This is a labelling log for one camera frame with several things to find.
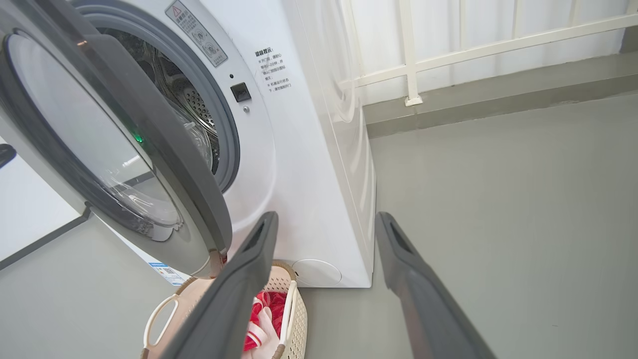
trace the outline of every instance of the warning label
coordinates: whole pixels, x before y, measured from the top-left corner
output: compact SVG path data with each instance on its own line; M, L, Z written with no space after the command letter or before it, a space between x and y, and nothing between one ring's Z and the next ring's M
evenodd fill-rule
M255 57L268 92L279 92L292 87L286 71L286 63L280 52L267 47L255 51Z
M209 34L201 22L182 4L181 1L174 2L168 9L166 15L170 17L204 52L213 66L217 67L228 59L226 53L221 50L217 41Z

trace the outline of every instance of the white wall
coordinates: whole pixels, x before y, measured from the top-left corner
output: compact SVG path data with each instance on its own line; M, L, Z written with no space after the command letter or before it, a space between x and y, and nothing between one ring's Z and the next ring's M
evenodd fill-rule
M0 202L0 261L80 216L20 154L0 169Z
M459 51L459 0L412 0L412 22L417 61ZM570 0L520 0L525 36L568 24ZM581 0L579 23L622 15L627 0ZM398 0L352 0L360 43L360 72L373 73L404 63ZM476 47L512 36L514 0L466 0L466 47ZM609 31L484 57L417 74L419 92L505 75L542 66L615 54L623 30ZM364 86L364 104L407 96L406 78Z

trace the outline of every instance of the white plastic basket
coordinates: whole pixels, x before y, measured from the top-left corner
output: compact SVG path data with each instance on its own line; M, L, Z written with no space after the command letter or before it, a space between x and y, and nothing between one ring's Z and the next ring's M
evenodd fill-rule
M281 323L281 338L279 347L272 354L272 359L303 359L306 352L306 332L308 330L308 314L304 300L297 289L297 276L292 268L279 261L272 264L271 274L264 291L286 294L283 320ZM180 325L190 315L214 279L187 280L172 296L163 300L151 314L144 330L144 349L142 359L156 359L160 357L170 339L177 333ZM158 314L169 303L175 302L175 307L164 325L155 343L150 342L151 328Z

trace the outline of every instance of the front-load washing machine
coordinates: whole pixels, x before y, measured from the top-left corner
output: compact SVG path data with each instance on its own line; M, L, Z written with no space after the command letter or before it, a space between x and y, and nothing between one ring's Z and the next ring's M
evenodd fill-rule
M375 172L338 1L0 10L0 134L80 212L206 276L276 211L300 285L371 285Z

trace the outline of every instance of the green indicator light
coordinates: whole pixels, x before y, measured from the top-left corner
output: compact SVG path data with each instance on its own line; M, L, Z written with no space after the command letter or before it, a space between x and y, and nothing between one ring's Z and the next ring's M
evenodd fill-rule
M133 135L133 138L135 138L135 140L136 140L137 142L139 142L139 143L143 143L143 142L144 142L144 139L143 139L143 138L142 138L142 136L140 136L139 134L135 134L135 133L133 133L132 135Z

